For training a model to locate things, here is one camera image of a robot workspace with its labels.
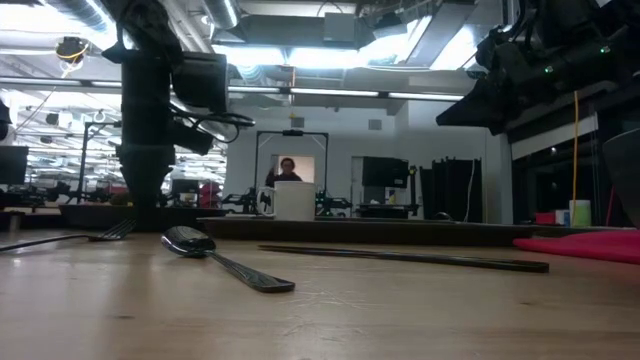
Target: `wooden table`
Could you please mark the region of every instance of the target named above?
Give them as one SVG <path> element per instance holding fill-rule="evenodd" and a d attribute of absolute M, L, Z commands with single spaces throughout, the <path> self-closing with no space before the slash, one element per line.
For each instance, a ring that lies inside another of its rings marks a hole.
<path fill-rule="evenodd" d="M 50 236 L 51 232 L 26 236 Z M 7 235 L 0 235 L 6 243 Z M 158 234 L 0 254 L 0 359 L 638 359 L 640 267 L 515 249 L 353 246 L 548 261 L 550 274 L 220 252 L 297 283 L 261 294 Z"/>

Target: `mug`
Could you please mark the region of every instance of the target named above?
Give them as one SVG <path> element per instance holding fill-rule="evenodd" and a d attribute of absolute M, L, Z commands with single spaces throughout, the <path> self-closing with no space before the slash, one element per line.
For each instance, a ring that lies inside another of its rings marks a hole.
<path fill-rule="evenodd" d="M 313 221 L 316 216 L 316 184 L 301 181 L 276 181 L 275 189 L 260 188 L 258 199 L 264 193 L 271 196 L 272 213 L 258 206 L 258 212 L 264 216 L 273 216 L 282 221 Z"/>

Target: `pink cloth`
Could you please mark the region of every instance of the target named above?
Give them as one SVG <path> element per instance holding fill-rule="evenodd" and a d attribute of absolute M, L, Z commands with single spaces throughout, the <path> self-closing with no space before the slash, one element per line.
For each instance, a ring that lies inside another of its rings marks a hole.
<path fill-rule="evenodd" d="M 602 231 L 558 239 L 516 239 L 523 250 L 640 265 L 640 231 Z"/>

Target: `person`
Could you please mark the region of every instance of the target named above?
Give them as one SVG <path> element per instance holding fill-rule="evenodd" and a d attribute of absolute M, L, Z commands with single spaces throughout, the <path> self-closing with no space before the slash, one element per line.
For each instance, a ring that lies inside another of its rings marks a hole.
<path fill-rule="evenodd" d="M 296 168 L 296 163 L 293 162 L 292 158 L 282 159 L 282 161 L 280 161 L 280 167 L 282 168 L 282 173 L 280 175 L 275 175 L 273 173 L 273 168 L 269 170 L 269 175 L 267 175 L 265 185 L 273 187 L 276 181 L 302 181 L 302 178 L 293 172 Z"/>

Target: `spoon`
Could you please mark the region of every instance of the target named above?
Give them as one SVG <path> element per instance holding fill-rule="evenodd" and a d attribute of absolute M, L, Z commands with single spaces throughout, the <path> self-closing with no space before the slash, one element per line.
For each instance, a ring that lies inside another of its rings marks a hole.
<path fill-rule="evenodd" d="M 292 291 L 296 286 L 287 280 L 278 279 L 261 273 L 216 253 L 216 243 L 202 232 L 188 226 L 175 226 L 165 231 L 161 238 L 162 245 L 169 251 L 188 258 L 210 257 L 222 264 L 231 274 L 250 288 L 265 292 L 277 293 Z"/>

